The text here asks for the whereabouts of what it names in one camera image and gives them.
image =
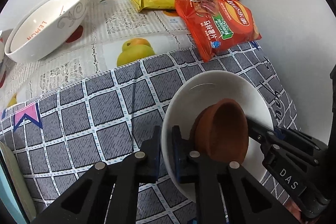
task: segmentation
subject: bowl with gray swirl pattern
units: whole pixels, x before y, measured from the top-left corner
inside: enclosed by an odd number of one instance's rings
[[[83,21],[89,0],[43,0],[9,35],[5,54],[17,63],[35,62],[62,45]]]

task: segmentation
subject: green label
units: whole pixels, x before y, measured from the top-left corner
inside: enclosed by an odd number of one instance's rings
[[[221,38],[222,39],[228,39],[233,36],[233,31],[229,28],[228,24],[226,21],[223,19],[222,15],[219,14],[217,16],[212,16],[217,29],[221,33]]]

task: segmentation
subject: terracotta pot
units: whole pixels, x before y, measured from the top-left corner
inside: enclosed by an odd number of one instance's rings
[[[241,164],[249,146],[246,116],[235,100],[225,98],[199,114],[190,137],[195,149],[211,159]]]

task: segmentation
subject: oval white bowl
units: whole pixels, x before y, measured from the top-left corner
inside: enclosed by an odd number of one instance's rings
[[[9,35],[5,54],[17,63],[37,61],[62,45],[78,28],[89,0],[43,0]]]
[[[194,184],[179,184],[175,177],[174,158],[172,155],[171,129],[180,127],[183,139],[189,139],[191,127],[201,111],[223,98],[238,102],[246,116],[273,129],[273,122],[268,107],[259,94],[244,78],[227,71],[213,70],[200,73],[185,82],[175,93],[168,106],[162,125],[161,150],[169,176],[179,191],[196,201]],[[243,166],[258,181],[266,174],[262,165],[263,153],[260,144],[249,138],[249,147]]]

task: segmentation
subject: blue icon on chip bag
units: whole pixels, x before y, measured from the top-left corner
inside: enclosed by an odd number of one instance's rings
[[[210,41],[211,48],[218,48],[221,43],[219,41]]]

